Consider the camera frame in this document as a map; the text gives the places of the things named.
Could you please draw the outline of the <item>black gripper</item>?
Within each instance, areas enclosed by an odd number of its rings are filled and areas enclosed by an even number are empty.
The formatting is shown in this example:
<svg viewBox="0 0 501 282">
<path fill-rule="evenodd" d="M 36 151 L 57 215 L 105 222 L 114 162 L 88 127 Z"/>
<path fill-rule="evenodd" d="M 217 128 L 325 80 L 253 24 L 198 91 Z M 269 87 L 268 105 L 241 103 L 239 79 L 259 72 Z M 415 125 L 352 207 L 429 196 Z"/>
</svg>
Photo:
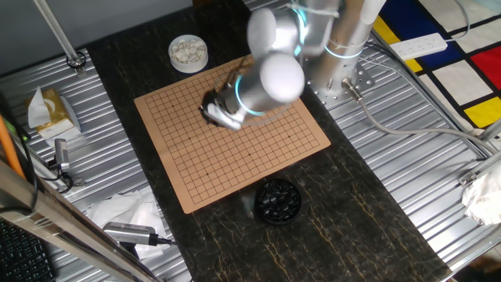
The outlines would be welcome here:
<svg viewBox="0 0 501 282">
<path fill-rule="evenodd" d="M 206 120 L 208 124 L 213 124 L 214 126 L 220 126 L 218 117 L 218 104 L 217 104 L 217 92 L 215 90 L 210 90 L 204 94 L 200 105 L 200 113 L 202 117 Z"/>
</svg>

